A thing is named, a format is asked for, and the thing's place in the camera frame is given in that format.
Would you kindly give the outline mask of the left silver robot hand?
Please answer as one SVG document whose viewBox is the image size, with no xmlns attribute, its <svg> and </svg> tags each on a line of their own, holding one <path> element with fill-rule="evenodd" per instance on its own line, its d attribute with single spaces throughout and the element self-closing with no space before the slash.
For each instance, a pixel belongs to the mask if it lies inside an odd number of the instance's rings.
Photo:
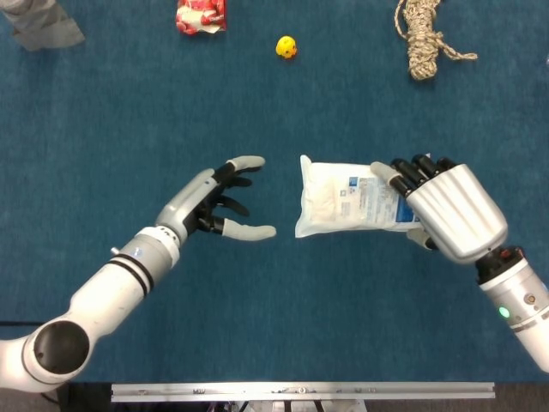
<svg viewBox="0 0 549 412">
<path fill-rule="evenodd" d="M 181 242 L 197 230 L 241 241 L 273 238 L 276 229 L 272 226 L 247 226 L 214 215 L 217 206 L 242 216 L 250 214 L 244 205 L 225 196 L 224 191 L 235 186 L 250 186 L 251 181 L 241 174 L 256 172 L 264 164 L 265 159 L 261 156 L 243 155 L 230 159 L 217 169 L 209 168 L 198 173 L 161 210 L 155 224 L 170 228 Z"/>
</svg>

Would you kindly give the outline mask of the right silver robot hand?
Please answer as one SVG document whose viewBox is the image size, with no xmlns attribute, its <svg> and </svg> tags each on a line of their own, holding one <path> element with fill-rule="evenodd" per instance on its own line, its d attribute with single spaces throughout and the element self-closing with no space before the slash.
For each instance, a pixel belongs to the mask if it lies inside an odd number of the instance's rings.
<svg viewBox="0 0 549 412">
<path fill-rule="evenodd" d="M 505 242 L 503 212 L 466 164 L 417 154 L 411 161 L 375 161 L 371 171 L 401 195 L 450 261 L 474 263 Z"/>
</svg>

